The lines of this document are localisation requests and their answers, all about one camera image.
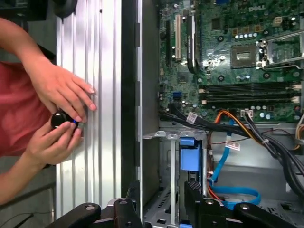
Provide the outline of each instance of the fingers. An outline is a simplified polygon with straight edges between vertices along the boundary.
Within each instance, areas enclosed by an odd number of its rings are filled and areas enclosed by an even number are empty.
[[[77,116],[75,116],[75,117],[71,116],[71,117],[74,118],[77,122],[80,122],[80,121],[86,122],[86,113],[85,113],[84,106],[82,105],[82,103],[79,99],[79,94],[76,93],[75,91],[72,91],[68,87],[61,89],[59,92],[66,100],[68,100],[70,105],[72,105],[72,107],[74,108],[73,110],[75,110],[77,113]]]
[[[41,99],[41,101],[43,101],[43,104],[47,107],[47,109],[54,114],[55,112],[58,111],[56,105],[54,103],[52,103],[51,101],[47,100],[47,99]]]
[[[71,141],[68,144],[67,150],[68,151],[73,151],[81,142],[81,129],[77,128],[74,132],[74,135],[71,139]]]
[[[44,135],[42,137],[44,147],[47,148],[56,142],[64,133],[70,129],[71,124],[71,122],[64,122],[58,128]]]
[[[88,83],[86,83],[83,79],[77,76],[73,77],[73,82],[89,94],[93,94],[95,92],[94,89]]]
[[[68,87],[75,93],[77,96],[88,106],[89,109],[92,111],[96,110],[96,106],[94,105],[93,101],[87,95],[87,93],[79,87],[76,83],[69,83]]]
[[[61,135],[59,140],[54,143],[52,147],[57,147],[60,150],[65,150],[72,138],[75,127],[76,125],[74,123],[71,123],[70,128]]]
[[[56,101],[58,107],[65,111],[74,120],[76,120],[77,122],[82,121],[82,118],[78,115],[72,105],[64,98],[62,94],[58,93],[57,96],[54,97],[54,100]]]
[[[51,119],[49,119],[49,121],[47,121],[45,125],[43,125],[36,131],[36,134],[43,136],[49,133],[51,130],[52,130]]]
[[[81,130],[79,128],[74,131],[74,134],[72,134],[72,132],[69,131],[69,134],[67,133],[66,136],[63,135],[57,143],[53,144],[46,151],[47,153],[56,152],[54,156],[57,163],[62,162],[64,159],[66,159],[82,141]]]

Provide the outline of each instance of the black knob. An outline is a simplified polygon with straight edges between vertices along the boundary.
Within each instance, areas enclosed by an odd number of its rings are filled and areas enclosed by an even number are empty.
[[[67,0],[53,0],[53,2],[57,5],[63,6],[66,4]]]
[[[68,114],[66,114],[63,110],[59,110],[58,112],[54,113],[51,118],[51,125],[53,129],[58,128],[64,122],[69,121],[76,124],[78,126],[78,122],[73,120]]]
[[[75,12],[77,0],[53,0],[54,13],[60,18],[66,18]]]

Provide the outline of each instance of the cpu socket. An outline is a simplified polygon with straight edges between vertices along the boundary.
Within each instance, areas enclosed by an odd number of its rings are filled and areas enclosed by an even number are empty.
[[[256,48],[255,44],[232,46],[230,62],[231,69],[256,67]]]

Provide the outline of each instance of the chip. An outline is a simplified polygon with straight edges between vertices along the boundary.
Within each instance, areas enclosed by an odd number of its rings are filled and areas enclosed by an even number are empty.
[[[219,18],[214,18],[211,20],[211,29],[219,30],[220,29],[220,20]]]
[[[177,82],[180,84],[188,82],[187,72],[177,72]]]

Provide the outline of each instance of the black cable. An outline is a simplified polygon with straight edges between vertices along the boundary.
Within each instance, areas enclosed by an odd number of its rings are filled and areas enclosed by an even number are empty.
[[[10,219],[6,220],[4,223],[1,224],[0,228],[2,228],[5,224],[7,224],[9,221],[13,220],[14,218],[19,217],[20,215],[35,215],[35,214],[50,214],[50,213],[53,213],[53,211],[20,213],[20,214],[17,214],[15,216],[11,217]]]

